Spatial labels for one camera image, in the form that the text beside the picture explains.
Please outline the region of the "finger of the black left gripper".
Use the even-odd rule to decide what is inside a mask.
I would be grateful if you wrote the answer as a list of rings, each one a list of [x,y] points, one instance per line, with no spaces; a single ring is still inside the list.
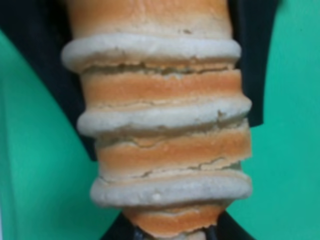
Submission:
[[[237,67],[242,89],[252,101],[250,127],[264,124],[264,96],[268,56],[279,0],[228,0],[233,38],[241,46]]]
[[[62,64],[62,48],[71,40],[62,0],[2,0],[0,29],[51,93],[72,127],[85,110],[78,76]]]

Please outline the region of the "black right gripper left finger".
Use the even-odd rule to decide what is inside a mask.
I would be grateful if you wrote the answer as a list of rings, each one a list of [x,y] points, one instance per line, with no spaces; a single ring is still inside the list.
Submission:
[[[145,240],[147,234],[134,226],[121,212],[100,240]]]

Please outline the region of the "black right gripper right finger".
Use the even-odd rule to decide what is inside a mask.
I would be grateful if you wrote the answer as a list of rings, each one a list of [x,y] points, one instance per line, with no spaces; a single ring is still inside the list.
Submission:
[[[208,227],[209,240],[255,240],[226,211],[217,219],[217,224]]]

